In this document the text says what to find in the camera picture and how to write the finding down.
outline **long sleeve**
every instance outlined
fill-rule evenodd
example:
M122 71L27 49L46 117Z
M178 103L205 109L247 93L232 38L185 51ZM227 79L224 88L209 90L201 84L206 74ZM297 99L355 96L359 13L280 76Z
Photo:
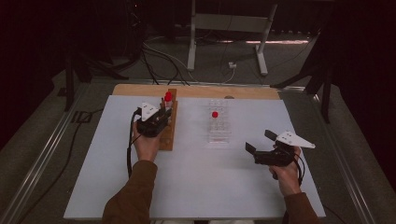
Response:
M287 196L285 197L285 203L290 224L321 223L305 193Z
M135 163L126 185L107 202L102 222L149 223L149 207L157 169L151 161Z

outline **white board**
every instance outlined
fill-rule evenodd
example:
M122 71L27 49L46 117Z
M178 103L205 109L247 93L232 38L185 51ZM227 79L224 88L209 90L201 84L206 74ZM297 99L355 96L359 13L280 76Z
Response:
M264 136L266 129L274 133L294 132L283 101L228 100L230 143L214 145L207 142L206 109L210 99L177 99L174 149L157 155L159 170L150 217L283 217L286 208L277 181L267 166L255 164L245 151L246 142L258 150L273 149L273 142ZM125 185L131 116L142 102L156 105L160 99L109 96L64 218L101 218L106 202ZM325 217L312 175L305 166L302 190L317 215Z

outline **hand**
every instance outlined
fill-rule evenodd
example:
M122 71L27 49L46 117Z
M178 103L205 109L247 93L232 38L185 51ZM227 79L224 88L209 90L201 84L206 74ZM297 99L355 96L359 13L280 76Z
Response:
M294 147L294 153L300 156L301 149L299 147ZM270 172L272 174L276 173L279 182L280 192L284 197L301 193L300 184L298 181L298 170L297 165L291 162L288 166L270 166Z
M136 122L133 126L134 136L134 148L136 149L137 158L140 161L154 161L157 156L157 152L160 149L160 139L163 131L160 132L156 137L145 137L140 135L136 128Z

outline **dark background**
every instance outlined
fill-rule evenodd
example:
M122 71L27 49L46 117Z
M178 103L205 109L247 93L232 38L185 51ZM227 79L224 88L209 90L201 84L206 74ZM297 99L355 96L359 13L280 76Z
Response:
M190 1L140 2L143 6L134 11L140 15L140 22L169 38L177 36L175 24L185 26L190 23ZM217 1L197 2L197 11L217 13ZM255 0L235 9L230 7L233 2L221 1L224 6L221 12L256 16L269 8ZM68 44L94 59L106 60L110 54L125 54L125 50L117 45L131 37L125 5L121 0L111 3L104 0L46 3L8 0L0 3L0 147L52 91L51 78L64 70L64 51ZM395 188L396 177L391 174L396 160L392 82L395 71L395 44L392 41L396 37L394 13L394 3L385 0L282 1L276 12L273 32L320 33L303 71L313 64L332 62L332 83L340 88L349 110ZM104 26L111 27L114 35L105 33ZM132 41L126 53L131 53L134 46L136 43Z

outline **transparent test tube rack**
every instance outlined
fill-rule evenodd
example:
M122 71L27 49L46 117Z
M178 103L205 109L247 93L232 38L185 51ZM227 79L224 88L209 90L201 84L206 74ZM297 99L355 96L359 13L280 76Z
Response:
M209 101L209 143L229 143L231 128L228 112L228 101L213 99Z

